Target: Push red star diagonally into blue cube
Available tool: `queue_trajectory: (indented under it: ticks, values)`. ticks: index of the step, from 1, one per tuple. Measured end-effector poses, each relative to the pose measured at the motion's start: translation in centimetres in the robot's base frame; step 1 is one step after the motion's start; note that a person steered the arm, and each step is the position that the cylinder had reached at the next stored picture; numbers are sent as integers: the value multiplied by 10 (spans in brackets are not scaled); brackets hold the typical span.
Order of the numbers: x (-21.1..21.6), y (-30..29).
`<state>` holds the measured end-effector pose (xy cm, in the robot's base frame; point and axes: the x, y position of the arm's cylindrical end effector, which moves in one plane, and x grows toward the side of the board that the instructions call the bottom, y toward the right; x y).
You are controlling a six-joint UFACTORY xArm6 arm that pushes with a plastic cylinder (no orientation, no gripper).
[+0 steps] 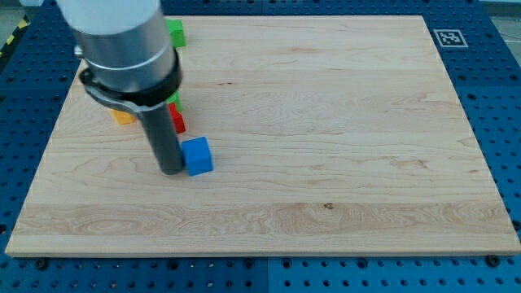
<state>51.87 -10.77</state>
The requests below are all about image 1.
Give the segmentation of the green block behind arm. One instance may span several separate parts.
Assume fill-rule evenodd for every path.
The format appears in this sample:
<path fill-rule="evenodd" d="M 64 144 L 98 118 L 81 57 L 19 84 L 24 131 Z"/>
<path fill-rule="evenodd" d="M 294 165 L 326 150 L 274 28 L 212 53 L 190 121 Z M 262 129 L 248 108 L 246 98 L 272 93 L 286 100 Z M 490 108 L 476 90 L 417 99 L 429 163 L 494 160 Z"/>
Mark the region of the green block behind arm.
<path fill-rule="evenodd" d="M 179 112 L 183 112 L 182 101 L 181 101 L 180 94 L 179 94 L 178 92 L 174 92 L 172 95 L 170 95 L 170 96 L 166 99 L 166 103 L 167 103 L 167 104 L 172 104 L 172 103 L 174 103 L 175 106 L 176 106 L 176 109 L 177 109 Z"/>

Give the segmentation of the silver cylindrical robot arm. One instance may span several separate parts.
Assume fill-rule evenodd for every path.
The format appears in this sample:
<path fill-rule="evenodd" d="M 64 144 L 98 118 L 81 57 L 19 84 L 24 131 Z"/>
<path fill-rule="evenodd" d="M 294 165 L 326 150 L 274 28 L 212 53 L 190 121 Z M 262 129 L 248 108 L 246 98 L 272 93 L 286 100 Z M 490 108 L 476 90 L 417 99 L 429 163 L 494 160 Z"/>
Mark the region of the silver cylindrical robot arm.
<path fill-rule="evenodd" d="M 158 85 L 176 63 L 160 0 L 57 0 L 83 59 L 111 90 Z"/>

